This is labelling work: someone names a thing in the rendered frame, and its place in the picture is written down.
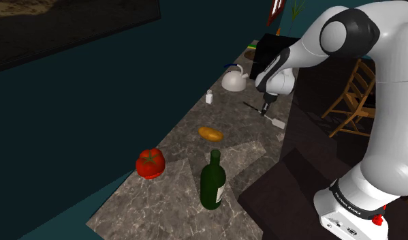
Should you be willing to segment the white kettle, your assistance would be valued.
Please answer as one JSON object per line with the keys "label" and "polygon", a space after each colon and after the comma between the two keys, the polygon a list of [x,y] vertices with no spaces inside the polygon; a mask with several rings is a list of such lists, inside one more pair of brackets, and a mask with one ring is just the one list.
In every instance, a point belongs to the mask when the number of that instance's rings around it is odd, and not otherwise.
{"label": "white kettle", "polygon": [[244,73],[243,67],[237,63],[230,63],[224,65],[224,68],[228,68],[230,66],[236,66],[240,70],[239,71],[233,70],[227,72],[225,76],[222,78],[221,86],[225,90],[231,92],[239,92],[245,90],[247,86],[247,78],[249,77],[249,75],[247,73]]}

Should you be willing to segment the black box appliance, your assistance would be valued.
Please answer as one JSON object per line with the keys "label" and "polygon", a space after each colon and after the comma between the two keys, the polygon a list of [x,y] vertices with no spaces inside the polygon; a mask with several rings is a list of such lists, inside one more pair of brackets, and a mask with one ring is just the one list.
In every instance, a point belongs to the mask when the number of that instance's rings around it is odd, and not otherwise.
{"label": "black box appliance", "polygon": [[296,43],[299,38],[265,33],[257,43],[249,78],[255,80],[272,60],[284,49]]}

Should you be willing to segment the yellow-brown potato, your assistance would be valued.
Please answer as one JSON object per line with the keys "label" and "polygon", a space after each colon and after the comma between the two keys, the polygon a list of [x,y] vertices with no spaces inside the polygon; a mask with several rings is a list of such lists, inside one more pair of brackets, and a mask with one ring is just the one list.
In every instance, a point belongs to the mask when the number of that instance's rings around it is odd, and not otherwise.
{"label": "yellow-brown potato", "polygon": [[223,139],[223,134],[220,131],[210,127],[200,127],[198,133],[202,138],[212,142],[219,142]]}

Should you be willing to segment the wooden chair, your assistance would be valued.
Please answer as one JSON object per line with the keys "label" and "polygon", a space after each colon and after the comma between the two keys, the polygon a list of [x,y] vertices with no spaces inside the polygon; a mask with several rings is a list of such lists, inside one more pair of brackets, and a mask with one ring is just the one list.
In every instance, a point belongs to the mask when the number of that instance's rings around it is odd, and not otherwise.
{"label": "wooden chair", "polygon": [[329,113],[341,113],[347,116],[346,120],[329,134],[330,138],[337,132],[370,136],[368,133],[361,132],[356,124],[364,117],[375,118],[375,107],[364,106],[374,86],[375,73],[361,59],[358,59],[343,92],[321,116],[322,119]]}

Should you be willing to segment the dark green wine bottle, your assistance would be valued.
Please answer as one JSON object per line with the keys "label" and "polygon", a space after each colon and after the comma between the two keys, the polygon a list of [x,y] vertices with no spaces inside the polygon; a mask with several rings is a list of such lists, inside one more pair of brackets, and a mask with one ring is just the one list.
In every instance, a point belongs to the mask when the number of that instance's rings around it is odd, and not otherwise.
{"label": "dark green wine bottle", "polygon": [[226,183],[226,173],[220,165],[221,152],[213,149],[210,152],[210,163],[200,175],[200,202],[208,210],[214,210],[221,204]]}

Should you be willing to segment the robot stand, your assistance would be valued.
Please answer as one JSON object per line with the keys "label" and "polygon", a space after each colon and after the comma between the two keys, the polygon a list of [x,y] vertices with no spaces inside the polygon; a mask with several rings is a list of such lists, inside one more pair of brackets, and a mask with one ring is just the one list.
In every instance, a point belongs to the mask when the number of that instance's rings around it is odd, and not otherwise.
{"label": "robot stand", "polygon": [[363,149],[339,151],[298,145],[249,186],[239,203],[264,231],[262,240],[339,240],[319,223],[313,197],[363,157]]}

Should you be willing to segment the green potted plant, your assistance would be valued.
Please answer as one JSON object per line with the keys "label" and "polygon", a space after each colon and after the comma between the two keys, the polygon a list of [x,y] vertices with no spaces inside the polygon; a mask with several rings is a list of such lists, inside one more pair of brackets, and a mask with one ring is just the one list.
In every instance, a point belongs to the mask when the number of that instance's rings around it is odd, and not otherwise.
{"label": "green potted plant", "polygon": [[292,21],[287,35],[290,35],[296,17],[305,9],[305,2],[306,0],[294,0],[294,3],[291,5]]}

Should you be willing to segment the red tomato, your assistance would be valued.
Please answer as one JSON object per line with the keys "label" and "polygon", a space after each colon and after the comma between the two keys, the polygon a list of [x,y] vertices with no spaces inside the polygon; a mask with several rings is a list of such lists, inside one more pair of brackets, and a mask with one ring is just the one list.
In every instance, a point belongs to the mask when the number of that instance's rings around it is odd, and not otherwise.
{"label": "red tomato", "polygon": [[163,153],[159,149],[144,150],[136,160],[136,171],[145,179],[154,179],[161,175],[166,167]]}

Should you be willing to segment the black-handled white spatula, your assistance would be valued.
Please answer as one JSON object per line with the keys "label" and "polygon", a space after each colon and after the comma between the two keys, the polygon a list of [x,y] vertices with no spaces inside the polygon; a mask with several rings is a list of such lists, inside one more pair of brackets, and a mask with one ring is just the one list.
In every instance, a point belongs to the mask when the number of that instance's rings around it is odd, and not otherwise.
{"label": "black-handled white spatula", "polygon": [[245,104],[246,106],[252,108],[253,110],[256,110],[261,116],[263,116],[263,117],[267,118],[268,120],[270,120],[271,123],[272,123],[274,126],[280,128],[280,129],[282,129],[282,130],[285,129],[286,124],[285,124],[284,122],[282,122],[282,121],[280,121],[280,120],[278,120],[278,119],[276,119],[276,118],[270,118],[270,117],[268,117],[267,115],[263,115],[260,110],[258,110],[256,107],[253,107],[252,105],[250,105],[250,104],[248,104],[248,103],[246,103],[246,102],[243,102],[243,104]]}

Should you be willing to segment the red framed wall picture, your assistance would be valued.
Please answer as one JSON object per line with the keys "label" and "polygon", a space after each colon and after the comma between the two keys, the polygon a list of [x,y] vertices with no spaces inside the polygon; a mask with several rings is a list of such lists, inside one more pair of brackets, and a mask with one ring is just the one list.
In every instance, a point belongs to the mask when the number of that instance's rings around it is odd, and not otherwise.
{"label": "red framed wall picture", "polygon": [[272,0],[269,17],[266,26],[269,27],[277,16],[283,11],[286,0]]}

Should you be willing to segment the dark framed wall picture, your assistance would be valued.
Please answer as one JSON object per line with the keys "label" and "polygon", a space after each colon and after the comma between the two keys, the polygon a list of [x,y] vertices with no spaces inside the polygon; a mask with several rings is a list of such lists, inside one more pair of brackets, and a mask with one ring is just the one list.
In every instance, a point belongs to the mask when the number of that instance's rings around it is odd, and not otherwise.
{"label": "dark framed wall picture", "polygon": [[0,71],[160,18],[159,0],[0,0]]}

